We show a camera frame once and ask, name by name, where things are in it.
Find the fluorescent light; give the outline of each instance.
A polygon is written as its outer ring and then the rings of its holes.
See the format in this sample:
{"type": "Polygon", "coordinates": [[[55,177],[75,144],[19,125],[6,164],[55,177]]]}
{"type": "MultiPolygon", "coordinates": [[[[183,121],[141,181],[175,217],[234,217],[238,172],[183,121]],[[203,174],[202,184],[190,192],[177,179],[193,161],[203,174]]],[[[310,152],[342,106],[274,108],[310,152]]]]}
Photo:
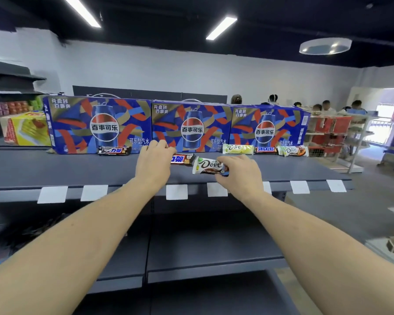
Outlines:
{"type": "Polygon", "coordinates": [[[68,4],[72,6],[78,12],[90,26],[94,28],[100,28],[98,21],[92,16],[92,14],[85,8],[80,0],[66,0],[68,4]]]}
{"type": "Polygon", "coordinates": [[[209,34],[208,37],[206,37],[206,40],[213,41],[216,37],[221,35],[223,31],[225,31],[229,26],[231,26],[233,23],[235,23],[237,20],[236,17],[229,17],[227,16],[214,30],[212,33],[209,34]]]}

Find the black ceiling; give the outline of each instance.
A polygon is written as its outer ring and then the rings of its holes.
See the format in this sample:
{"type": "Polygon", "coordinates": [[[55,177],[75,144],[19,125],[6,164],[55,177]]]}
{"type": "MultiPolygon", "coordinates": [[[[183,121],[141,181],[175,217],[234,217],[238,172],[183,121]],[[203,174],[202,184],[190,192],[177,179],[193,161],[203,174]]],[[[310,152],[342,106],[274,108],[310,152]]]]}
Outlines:
{"type": "Polygon", "coordinates": [[[32,15],[17,15],[16,26],[42,27],[46,21],[61,40],[353,67],[394,65],[394,0],[82,0],[102,19],[98,30],[64,0],[8,1],[32,15]],[[236,24],[206,41],[226,14],[236,15],[236,24]],[[302,42],[326,36],[349,36],[352,49],[321,57],[299,53],[302,42]]]}

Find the chocolate bar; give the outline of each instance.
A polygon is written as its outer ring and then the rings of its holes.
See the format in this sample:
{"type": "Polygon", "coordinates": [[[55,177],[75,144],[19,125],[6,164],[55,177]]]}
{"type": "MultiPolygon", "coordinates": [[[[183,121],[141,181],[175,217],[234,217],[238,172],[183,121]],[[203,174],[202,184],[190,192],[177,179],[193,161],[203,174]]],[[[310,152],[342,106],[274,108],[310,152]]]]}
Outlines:
{"type": "Polygon", "coordinates": [[[256,154],[278,154],[277,147],[256,147],[256,154]]]}
{"type": "Polygon", "coordinates": [[[222,150],[224,154],[254,154],[253,145],[230,145],[224,143],[222,150]]]}
{"type": "Polygon", "coordinates": [[[131,153],[131,147],[105,147],[105,146],[100,146],[98,148],[98,154],[99,155],[105,155],[105,156],[112,156],[112,155],[121,155],[121,156],[128,156],[131,153]]]}
{"type": "Polygon", "coordinates": [[[278,154],[281,156],[308,157],[309,150],[306,146],[277,146],[278,154]]]}
{"type": "Polygon", "coordinates": [[[174,154],[172,156],[171,165],[193,166],[195,154],[174,154]]]}
{"type": "Polygon", "coordinates": [[[229,168],[216,159],[197,158],[193,165],[193,174],[208,173],[211,175],[228,175],[229,168]]]}

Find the pepsi logo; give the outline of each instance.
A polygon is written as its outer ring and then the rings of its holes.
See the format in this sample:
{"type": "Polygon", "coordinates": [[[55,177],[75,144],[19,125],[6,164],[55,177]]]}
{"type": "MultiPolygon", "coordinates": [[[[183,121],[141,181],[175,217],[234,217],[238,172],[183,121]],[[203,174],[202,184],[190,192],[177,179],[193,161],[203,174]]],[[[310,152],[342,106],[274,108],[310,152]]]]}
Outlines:
{"type": "Polygon", "coordinates": [[[120,125],[117,119],[110,114],[96,114],[89,124],[92,135],[102,141],[110,142],[120,133],[120,125]]]}
{"type": "Polygon", "coordinates": [[[271,121],[262,121],[255,129],[255,139],[261,144],[266,144],[273,139],[275,133],[276,127],[271,121]]]}
{"type": "Polygon", "coordinates": [[[204,124],[196,117],[187,118],[181,125],[181,135],[188,142],[200,140],[203,134],[204,124]]]}

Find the blue cardboard box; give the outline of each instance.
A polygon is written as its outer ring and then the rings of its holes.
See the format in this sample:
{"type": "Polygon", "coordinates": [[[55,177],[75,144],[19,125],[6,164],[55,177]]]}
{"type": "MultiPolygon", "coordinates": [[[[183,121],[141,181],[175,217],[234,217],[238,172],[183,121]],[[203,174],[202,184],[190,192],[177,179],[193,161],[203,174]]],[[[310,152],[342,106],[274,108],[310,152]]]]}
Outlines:
{"type": "Polygon", "coordinates": [[[59,154],[95,154],[98,147],[132,147],[152,139],[150,100],[45,96],[44,112],[59,154]]]}
{"type": "Polygon", "coordinates": [[[303,144],[310,113],[298,107],[240,105],[234,107],[230,144],[255,147],[303,144]]]}
{"type": "Polygon", "coordinates": [[[232,108],[189,101],[152,102],[152,137],[179,152],[219,152],[228,142],[232,108]]]}

